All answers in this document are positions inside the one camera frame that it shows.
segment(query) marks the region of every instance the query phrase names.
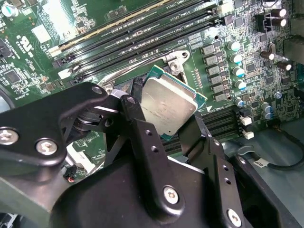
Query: screw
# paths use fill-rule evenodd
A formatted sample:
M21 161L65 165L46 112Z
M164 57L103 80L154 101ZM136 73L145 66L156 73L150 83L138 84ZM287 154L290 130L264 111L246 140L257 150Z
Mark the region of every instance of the screw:
M176 190L171 187L165 187L163 189L163 194L170 204L176 204L179 201L179 196Z
M36 150L43 155L52 155L57 151L57 145L49 139L41 140L36 144Z
M281 99L282 98L282 93L280 91L277 91L275 94L274 94L274 98L275 99Z
M239 161L243 164L246 164L246 161L242 157L238 157Z
M217 141L216 139L213 139L213 142L214 142L217 146L220 145L219 141Z
M97 86L93 86L92 90L93 90L94 93L97 93L97 94L102 94L103 93L102 89L97 87Z
M18 141L18 134L10 129L0 130L0 144L1 145L12 145Z
M238 216L238 214L234 210L228 209L227 215L228 215L229 220L233 223L233 225L235 225L236 227L241 227L241 225L242 225L241 218Z

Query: electrolytic capacitor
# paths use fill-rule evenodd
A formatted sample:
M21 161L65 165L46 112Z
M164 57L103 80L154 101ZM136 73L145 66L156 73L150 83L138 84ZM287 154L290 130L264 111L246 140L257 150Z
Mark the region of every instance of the electrolytic capacitor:
M241 44L238 41L232 40L228 43L227 47L229 50L237 52L240 50Z
M282 70L285 70L285 71L290 71L291 68L293 67L291 64L289 63L284 63L284 62L278 62L277 64L277 67L282 69Z
M287 24L287 20L286 19L272 19L271 24L272 24L272 26L284 27Z
M238 55L236 53L232 54L230 56L230 61L236 64L240 64L242 62L243 58L241 55Z
M261 104L261 109L265 112L265 113L270 113L272 112L272 107L267 103L264 102Z
M236 66L235 68L232 69L232 73L235 75L235 76L238 76L238 77L243 77L244 74L245 74L245 71L244 69Z
M7 3L1 7L1 12L5 17L8 18L13 18L19 15L17 7Z
M237 97L235 100L234 100L234 103L237 105L237 107L241 108L245 105L244 101L240 98L240 97Z
M247 84L246 84L246 82L244 82L243 80L240 79L235 82L234 86L240 90L243 90L246 88Z
M287 10L285 9L272 9L271 10L271 16L277 17L277 18L283 18L287 14Z
M274 115L272 113L262 112L262 117L266 120L271 120Z
M264 59L268 59L268 60L274 60L275 59L275 55L274 53L268 52L268 51L262 51L261 52L261 57Z

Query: cable label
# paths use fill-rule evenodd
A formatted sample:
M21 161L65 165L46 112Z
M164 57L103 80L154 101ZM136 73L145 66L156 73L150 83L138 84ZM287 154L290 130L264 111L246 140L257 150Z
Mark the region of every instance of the cable label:
M259 160L255 161L254 164L260 168L263 168L269 164L268 161L264 160L263 158L260 158Z

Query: green circuit board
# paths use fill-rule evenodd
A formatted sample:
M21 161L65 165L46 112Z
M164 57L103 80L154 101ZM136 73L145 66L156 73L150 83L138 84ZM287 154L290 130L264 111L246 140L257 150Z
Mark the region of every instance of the green circuit board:
M0 88L8 91L15 106L57 93L78 82L99 83L118 69L174 49L190 52L183 67L189 86L208 99L199 110L203 115L234 105L236 97L241 97L245 106L252 110L257 131L266 128L260 109L264 101L273 107L274 115L281 121L291 121L301 115L293 96L296 70L285 72L276 67L276 62L282 60L283 40L289 36L289 27L275 28L266 37L258 32L255 15L270 11L261 7L259 0L2 0L0 4L16 6L14 10L19 12L16 17L0 14L0 38L11 50L11 56L2 58L0 63ZM221 4L232 9L221 12ZM272 6L280 7L292 13L291 1L279 0ZM140 10L143 13L134 16ZM223 18L228 15L232 23L223 25ZM93 32L95 36L69 46ZM234 86L239 78L231 73L231 69L238 66L229 61L233 51L227 44L231 40L241 44L239 54L243 61L239 65L245 71L245 90ZM260 57L261 51L269 51L270 44L276 48L274 61ZM209 45L215 48L212 54L218 54L216 65L221 64L218 73L226 73L226 98L220 101L216 101L211 90L209 66L204 62L208 55L203 53L203 48ZM52 52L56 47L62 49L58 55ZM63 64L62 60L67 57L72 59ZM114 86L130 91L130 79L146 76L153 65L170 72L168 65L158 60L115 80ZM62 77L60 72L67 69L69 75ZM283 84L281 79L286 77L290 80ZM277 91L283 94L281 99L274 98ZM83 151L96 165L102 163L106 150L99 133L91 133L88 138L75 142L74 148ZM85 175L81 171L78 174L79 177Z

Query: motherboard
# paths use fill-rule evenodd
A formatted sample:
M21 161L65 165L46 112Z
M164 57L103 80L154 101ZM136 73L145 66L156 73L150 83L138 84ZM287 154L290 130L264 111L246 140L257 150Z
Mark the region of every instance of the motherboard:
M0 89L15 107L84 81L130 92L154 65L207 98L219 140L301 116L298 65L284 57L290 0L1 0ZM180 152L177 136L163 141ZM73 143L102 167L101 133ZM76 178L87 175L78 169Z

